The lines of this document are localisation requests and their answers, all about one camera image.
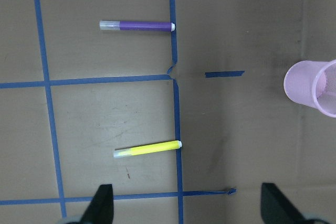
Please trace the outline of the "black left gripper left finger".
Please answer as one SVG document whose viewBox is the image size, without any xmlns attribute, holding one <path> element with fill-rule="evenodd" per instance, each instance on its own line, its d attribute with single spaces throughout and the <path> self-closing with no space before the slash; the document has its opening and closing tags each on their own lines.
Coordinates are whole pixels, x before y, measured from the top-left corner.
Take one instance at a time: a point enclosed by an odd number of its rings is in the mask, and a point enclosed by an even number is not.
<svg viewBox="0 0 336 224">
<path fill-rule="evenodd" d="M 82 215 L 80 223 L 113 222 L 113 188 L 111 184 L 100 185 L 89 206 Z"/>
</svg>

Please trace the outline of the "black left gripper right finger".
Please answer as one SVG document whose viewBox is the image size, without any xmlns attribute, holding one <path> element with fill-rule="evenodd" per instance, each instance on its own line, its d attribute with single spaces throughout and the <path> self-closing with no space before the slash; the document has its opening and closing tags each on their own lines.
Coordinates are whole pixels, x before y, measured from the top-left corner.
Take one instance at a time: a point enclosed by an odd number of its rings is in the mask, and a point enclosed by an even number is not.
<svg viewBox="0 0 336 224">
<path fill-rule="evenodd" d="M 260 213 L 264 223 L 304 223 L 306 218 L 274 183 L 262 183 Z"/>
</svg>

